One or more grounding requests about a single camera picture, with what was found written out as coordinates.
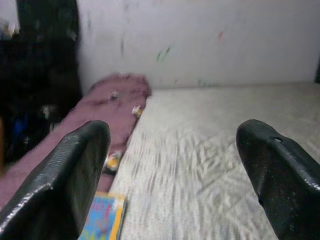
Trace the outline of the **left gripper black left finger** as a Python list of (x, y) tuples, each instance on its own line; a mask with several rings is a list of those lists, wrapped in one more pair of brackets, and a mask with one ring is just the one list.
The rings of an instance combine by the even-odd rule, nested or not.
[(66, 134), (0, 212), (3, 240), (76, 240), (85, 225), (111, 142), (92, 120)]

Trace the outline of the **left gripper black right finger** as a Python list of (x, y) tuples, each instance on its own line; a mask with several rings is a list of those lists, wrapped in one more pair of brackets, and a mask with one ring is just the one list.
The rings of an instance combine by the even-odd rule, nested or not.
[(294, 140), (250, 119), (236, 146), (258, 202), (280, 240), (320, 238), (320, 165)]

